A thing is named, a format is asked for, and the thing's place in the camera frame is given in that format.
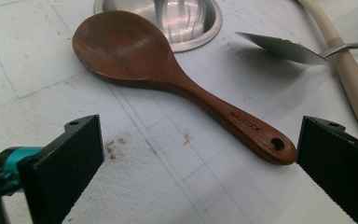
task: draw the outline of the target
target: white paper surface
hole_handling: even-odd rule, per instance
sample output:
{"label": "white paper surface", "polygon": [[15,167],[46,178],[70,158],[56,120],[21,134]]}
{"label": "white paper surface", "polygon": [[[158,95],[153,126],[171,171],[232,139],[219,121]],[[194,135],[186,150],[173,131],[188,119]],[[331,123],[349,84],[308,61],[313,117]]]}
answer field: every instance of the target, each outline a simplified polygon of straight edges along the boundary
{"label": "white paper surface", "polygon": [[[325,45],[296,1],[218,0],[223,26],[207,45],[175,54],[205,90],[268,122],[296,145],[303,116],[358,138],[328,65],[290,63],[234,33]],[[0,152],[45,146],[63,124],[101,116],[106,160],[64,223],[352,223],[296,164],[255,156],[187,99],[117,87],[72,50],[91,0],[0,0]],[[358,42],[358,0],[318,1],[344,41]],[[358,62],[358,50],[353,52]],[[4,198],[12,223],[32,223],[22,193]]]}

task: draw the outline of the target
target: spatula handle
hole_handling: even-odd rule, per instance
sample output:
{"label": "spatula handle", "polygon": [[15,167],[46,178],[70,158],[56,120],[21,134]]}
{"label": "spatula handle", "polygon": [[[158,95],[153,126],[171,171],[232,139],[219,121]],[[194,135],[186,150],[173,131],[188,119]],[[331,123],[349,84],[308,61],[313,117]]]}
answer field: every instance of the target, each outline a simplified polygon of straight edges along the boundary
{"label": "spatula handle", "polygon": [[[298,0],[298,2],[315,19],[328,48],[344,44],[333,23],[313,0]],[[358,64],[349,51],[339,52],[333,55],[332,59],[351,107],[358,119]]]}
{"label": "spatula handle", "polygon": [[181,76],[174,76],[178,79],[170,79],[164,90],[195,102],[261,158],[281,165],[295,161],[296,147],[283,133],[263,120],[210,94],[182,73]]}

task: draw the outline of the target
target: dark brown wooden utensil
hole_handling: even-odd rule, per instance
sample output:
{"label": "dark brown wooden utensil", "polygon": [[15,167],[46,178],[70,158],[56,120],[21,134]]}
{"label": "dark brown wooden utensil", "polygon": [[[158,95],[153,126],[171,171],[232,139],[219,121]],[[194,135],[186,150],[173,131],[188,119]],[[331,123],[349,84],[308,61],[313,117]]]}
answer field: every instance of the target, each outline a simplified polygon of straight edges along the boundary
{"label": "dark brown wooden utensil", "polygon": [[295,161],[296,148],[286,136],[192,81],[175,60],[166,37],[146,19],[125,11],[94,15],[77,28],[73,47],[77,58],[98,77],[182,95],[260,157],[277,164]]}

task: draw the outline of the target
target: stainless steel bowl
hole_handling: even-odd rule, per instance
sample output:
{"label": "stainless steel bowl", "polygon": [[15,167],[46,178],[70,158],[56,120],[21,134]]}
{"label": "stainless steel bowl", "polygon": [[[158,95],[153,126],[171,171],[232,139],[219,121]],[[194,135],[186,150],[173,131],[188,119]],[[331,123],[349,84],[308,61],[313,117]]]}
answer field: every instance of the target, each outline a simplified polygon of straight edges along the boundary
{"label": "stainless steel bowl", "polygon": [[222,26],[214,0],[96,0],[94,13],[124,10],[153,22],[167,37],[173,52],[209,42]]}

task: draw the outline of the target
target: hanging hole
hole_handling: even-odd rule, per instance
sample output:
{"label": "hanging hole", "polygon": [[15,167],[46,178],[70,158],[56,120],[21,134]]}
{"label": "hanging hole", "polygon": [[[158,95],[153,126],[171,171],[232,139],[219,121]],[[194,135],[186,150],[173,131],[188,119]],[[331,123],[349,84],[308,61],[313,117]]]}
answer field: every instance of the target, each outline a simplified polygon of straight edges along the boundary
{"label": "hanging hole", "polygon": [[274,146],[274,149],[277,151],[284,149],[284,142],[279,138],[272,139],[271,143]]}

